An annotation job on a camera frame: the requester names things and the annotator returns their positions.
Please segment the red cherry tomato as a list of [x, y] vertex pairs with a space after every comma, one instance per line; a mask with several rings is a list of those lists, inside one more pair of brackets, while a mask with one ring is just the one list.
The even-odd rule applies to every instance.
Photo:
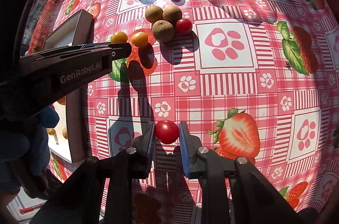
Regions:
[[177, 21], [175, 29], [178, 34], [187, 35], [192, 31], [192, 22], [189, 19], [181, 18]]
[[179, 128], [176, 123], [169, 120], [161, 120], [155, 126], [156, 138], [163, 144], [172, 144], [179, 137]]

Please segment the large orange mandarin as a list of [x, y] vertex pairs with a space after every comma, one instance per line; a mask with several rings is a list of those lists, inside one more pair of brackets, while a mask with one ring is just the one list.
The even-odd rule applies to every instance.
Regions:
[[57, 100], [57, 103], [60, 105], [65, 105], [66, 104], [66, 96], [63, 96], [62, 98]]

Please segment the brown longan front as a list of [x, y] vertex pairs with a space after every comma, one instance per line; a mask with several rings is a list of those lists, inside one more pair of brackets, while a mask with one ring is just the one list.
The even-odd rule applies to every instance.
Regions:
[[63, 135], [63, 137], [64, 137], [66, 140], [68, 140], [68, 132], [67, 132], [67, 128], [64, 128], [64, 129], [62, 130], [62, 135]]

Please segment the brown longan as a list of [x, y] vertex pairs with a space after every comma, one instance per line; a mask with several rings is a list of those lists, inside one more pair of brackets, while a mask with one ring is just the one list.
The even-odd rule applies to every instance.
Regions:
[[64, 128], [64, 129], [62, 130], [62, 135], [63, 135], [63, 137], [64, 137], [66, 140], [68, 140], [68, 132], [67, 132], [67, 128]]
[[183, 14], [179, 7], [170, 5], [163, 10], [163, 20], [170, 22], [173, 26], [182, 18]]
[[166, 43], [173, 40], [175, 31], [170, 22], [159, 20], [153, 24], [152, 33], [159, 43]]
[[145, 11], [145, 18], [150, 23], [155, 23], [163, 19], [163, 9], [158, 6], [151, 6]]

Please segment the yellow cherry tomato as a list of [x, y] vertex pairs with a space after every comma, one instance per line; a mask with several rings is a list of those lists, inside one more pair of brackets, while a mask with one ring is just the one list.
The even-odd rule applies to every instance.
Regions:
[[117, 31], [114, 32], [110, 37], [111, 43], [126, 43], [128, 41], [128, 36], [125, 32]]

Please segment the orange cherry tomato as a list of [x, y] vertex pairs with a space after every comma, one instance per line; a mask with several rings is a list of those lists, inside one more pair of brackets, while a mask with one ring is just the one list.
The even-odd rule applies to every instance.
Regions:
[[132, 36], [131, 43], [138, 48], [143, 48], [148, 44], [148, 35], [145, 32], [137, 32]]

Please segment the shallow cardboard box tray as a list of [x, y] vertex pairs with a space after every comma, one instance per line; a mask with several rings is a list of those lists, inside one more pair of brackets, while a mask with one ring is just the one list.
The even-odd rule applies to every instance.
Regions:
[[[44, 41], [43, 50], [55, 48], [75, 48], [89, 42], [93, 15], [86, 10], [78, 10], [61, 25], [59, 25]], [[86, 158], [84, 120], [81, 113], [83, 85], [80, 84], [81, 72], [75, 65], [67, 65], [59, 76], [58, 82], [67, 87], [66, 104], [54, 102], [53, 106], [59, 115], [55, 127], [56, 133], [49, 136], [49, 148], [69, 163], [76, 163]], [[68, 140], [62, 135], [67, 128]]]

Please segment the red cherry tomato by longans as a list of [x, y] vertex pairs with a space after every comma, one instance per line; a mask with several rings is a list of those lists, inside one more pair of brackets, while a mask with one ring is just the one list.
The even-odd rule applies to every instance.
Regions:
[[187, 35], [192, 31], [192, 22], [189, 19], [181, 18], [177, 21], [175, 29], [178, 34]]

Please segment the pink checkered strawberry tablecloth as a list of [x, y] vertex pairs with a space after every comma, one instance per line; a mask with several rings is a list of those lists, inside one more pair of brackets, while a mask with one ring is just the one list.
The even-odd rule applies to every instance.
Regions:
[[[192, 31], [159, 43], [145, 18], [176, 5]], [[185, 121], [221, 156], [249, 156], [296, 211], [322, 210], [338, 183], [338, 23], [325, 0], [48, 1], [31, 50], [78, 10], [94, 17], [95, 43], [114, 32], [148, 34], [82, 94], [89, 149], [104, 159], [149, 120]]]

